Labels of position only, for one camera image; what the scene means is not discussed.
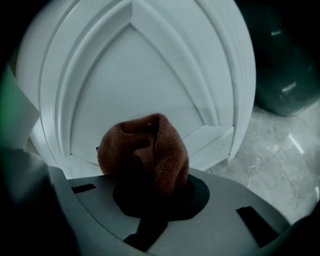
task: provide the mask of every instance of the tiled floor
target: tiled floor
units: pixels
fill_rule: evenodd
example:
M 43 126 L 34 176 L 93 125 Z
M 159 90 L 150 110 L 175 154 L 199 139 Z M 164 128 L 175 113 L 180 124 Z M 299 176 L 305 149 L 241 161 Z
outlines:
M 294 223 L 319 200 L 320 100 L 290 117 L 254 106 L 235 158 L 208 171 L 248 187 Z

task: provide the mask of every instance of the marble floor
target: marble floor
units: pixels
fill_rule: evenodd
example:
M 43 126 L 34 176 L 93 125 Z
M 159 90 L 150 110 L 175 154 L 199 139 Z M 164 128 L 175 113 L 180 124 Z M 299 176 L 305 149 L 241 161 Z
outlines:
M 208 172 L 235 180 L 294 223 L 319 200 L 320 100 L 281 117 L 254 106 L 235 158 Z

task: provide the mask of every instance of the brown knitted fabric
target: brown knitted fabric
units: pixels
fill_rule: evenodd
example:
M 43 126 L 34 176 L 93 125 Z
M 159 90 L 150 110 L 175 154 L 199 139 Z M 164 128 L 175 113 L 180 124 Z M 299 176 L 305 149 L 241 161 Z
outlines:
M 142 175 L 164 198 L 187 183 L 187 149 L 163 114 L 116 124 L 103 136 L 97 157 L 103 174 Z

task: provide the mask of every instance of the brown cloth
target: brown cloth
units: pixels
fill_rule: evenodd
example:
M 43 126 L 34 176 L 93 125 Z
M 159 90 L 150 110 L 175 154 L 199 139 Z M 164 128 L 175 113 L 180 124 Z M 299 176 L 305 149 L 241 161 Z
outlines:
M 97 158 L 103 174 L 147 178 L 146 182 L 164 198 L 172 197 L 187 184 L 187 149 L 163 114 L 116 124 L 103 136 Z

